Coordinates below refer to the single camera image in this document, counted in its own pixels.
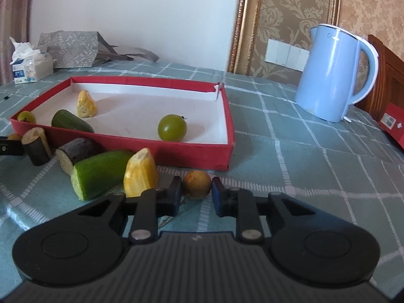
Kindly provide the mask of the hollowed dark sugarcane piece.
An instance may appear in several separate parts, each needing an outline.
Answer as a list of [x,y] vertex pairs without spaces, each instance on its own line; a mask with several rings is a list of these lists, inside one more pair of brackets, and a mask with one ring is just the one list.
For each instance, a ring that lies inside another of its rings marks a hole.
[[51,160],[52,152],[43,128],[28,130],[22,136],[21,144],[34,166],[42,166]]

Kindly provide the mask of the dark green cucumber piece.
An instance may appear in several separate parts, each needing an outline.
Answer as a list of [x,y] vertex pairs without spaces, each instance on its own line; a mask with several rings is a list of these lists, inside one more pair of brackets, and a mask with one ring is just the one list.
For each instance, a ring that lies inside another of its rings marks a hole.
[[91,125],[67,110],[58,110],[51,120],[51,126],[94,133],[94,129]]

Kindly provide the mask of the brown longan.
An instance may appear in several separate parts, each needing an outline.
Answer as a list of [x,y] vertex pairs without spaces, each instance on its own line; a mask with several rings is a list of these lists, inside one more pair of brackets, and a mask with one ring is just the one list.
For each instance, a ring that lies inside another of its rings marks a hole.
[[212,189],[212,180],[208,173],[202,170],[189,171],[182,180],[185,196],[191,199],[204,199]]

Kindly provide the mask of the small longan at left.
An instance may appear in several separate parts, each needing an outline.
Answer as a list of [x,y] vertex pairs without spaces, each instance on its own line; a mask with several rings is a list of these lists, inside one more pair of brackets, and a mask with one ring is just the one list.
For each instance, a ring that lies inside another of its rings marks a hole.
[[7,140],[20,141],[21,139],[22,139],[22,136],[19,135],[18,133],[13,133],[7,137]]

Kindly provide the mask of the green tomato at box corner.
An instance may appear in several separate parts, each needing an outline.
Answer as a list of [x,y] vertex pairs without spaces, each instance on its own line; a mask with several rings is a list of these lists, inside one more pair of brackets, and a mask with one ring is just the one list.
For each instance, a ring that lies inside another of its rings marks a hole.
[[22,111],[18,114],[17,120],[21,122],[28,122],[32,124],[36,124],[36,117],[30,111]]

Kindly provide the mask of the light green cucumber piece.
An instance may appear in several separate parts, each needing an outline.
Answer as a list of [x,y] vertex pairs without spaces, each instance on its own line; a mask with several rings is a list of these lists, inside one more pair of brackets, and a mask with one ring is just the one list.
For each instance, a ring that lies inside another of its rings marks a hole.
[[72,188],[80,201],[87,201],[123,182],[127,162],[134,155],[129,150],[101,153],[73,166]]

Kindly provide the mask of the tissue pack with cat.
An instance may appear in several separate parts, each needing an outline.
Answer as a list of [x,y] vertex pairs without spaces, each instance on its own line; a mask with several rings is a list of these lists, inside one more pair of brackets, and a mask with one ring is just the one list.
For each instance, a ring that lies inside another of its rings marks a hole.
[[51,55],[34,48],[30,42],[10,41],[14,46],[12,54],[12,75],[15,84],[35,83],[54,73]]

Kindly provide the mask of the yellow fruit wedge in box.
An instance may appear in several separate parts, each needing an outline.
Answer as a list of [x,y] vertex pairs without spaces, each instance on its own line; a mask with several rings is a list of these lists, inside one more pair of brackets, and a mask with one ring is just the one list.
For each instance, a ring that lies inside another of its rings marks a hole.
[[89,118],[96,115],[97,107],[95,100],[89,91],[81,90],[77,97],[77,115],[80,118]]

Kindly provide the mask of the green checked table cloth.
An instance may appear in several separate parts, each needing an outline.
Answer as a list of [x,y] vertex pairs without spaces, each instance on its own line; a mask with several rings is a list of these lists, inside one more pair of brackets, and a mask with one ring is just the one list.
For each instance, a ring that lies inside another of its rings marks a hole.
[[[56,70],[34,84],[1,86],[1,136],[10,118],[46,90],[75,76],[164,77],[225,84],[235,129],[227,172],[211,172],[226,187],[255,196],[284,192],[367,229],[381,258],[371,283],[387,296],[403,288],[403,150],[366,112],[350,107],[351,122],[326,122],[294,103],[296,87],[209,68],[151,62],[107,62]],[[12,246],[24,231],[84,205],[57,158],[33,166],[27,156],[1,156],[1,298],[21,283]],[[186,199],[162,231],[230,231],[212,199]]]

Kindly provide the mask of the grey patterned paper bag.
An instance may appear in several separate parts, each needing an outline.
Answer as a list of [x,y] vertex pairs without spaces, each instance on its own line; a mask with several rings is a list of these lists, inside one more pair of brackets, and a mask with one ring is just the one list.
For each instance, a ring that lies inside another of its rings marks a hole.
[[38,46],[52,56],[56,69],[91,68],[111,60],[132,61],[136,58],[156,62],[160,58],[144,48],[109,44],[95,31],[42,33]]

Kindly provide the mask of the red box at right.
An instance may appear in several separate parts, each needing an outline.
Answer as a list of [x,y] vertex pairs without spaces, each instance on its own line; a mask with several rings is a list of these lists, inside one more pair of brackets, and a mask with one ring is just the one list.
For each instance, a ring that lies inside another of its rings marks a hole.
[[379,121],[379,126],[389,134],[395,142],[404,147],[404,110],[393,103],[389,103]]

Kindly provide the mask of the pink patterned curtain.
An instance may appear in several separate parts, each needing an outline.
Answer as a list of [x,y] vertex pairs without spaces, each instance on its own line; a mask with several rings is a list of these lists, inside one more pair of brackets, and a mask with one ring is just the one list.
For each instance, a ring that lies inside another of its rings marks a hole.
[[28,41],[31,0],[1,0],[1,85],[12,81],[10,66],[14,51],[10,37]]

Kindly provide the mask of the red shallow cardboard box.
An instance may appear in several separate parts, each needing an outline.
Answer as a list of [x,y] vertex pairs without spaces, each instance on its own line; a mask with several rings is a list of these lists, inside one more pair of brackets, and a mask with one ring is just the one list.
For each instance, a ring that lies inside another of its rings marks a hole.
[[[51,126],[59,110],[75,113],[80,90],[89,91],[97,114],[86,122],[93,132]],[[55,148],[75,138],[90,138],[105,150],[148,148],[165,166],[228,170],[235,146],[234,124],[225,88],[210,82],[161,77],[70,77],[32,100],[22,111],[33,112]],[[187,133],[181,142],[158,136],[159,121],[183,116]]]

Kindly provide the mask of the white wall switch plate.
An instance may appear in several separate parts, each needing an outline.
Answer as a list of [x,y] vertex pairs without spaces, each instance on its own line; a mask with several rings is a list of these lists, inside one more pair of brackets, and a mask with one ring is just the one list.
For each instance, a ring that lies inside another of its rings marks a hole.
[[282,41],[269,39],[264,61],[303,72],[310,52]]

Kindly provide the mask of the gold picture frame moulding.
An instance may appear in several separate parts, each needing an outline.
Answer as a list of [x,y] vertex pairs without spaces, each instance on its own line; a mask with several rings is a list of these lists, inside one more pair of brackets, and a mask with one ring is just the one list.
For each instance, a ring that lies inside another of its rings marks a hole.
[[248,74],[251,66],[261,0],[238,0],[227,71]]

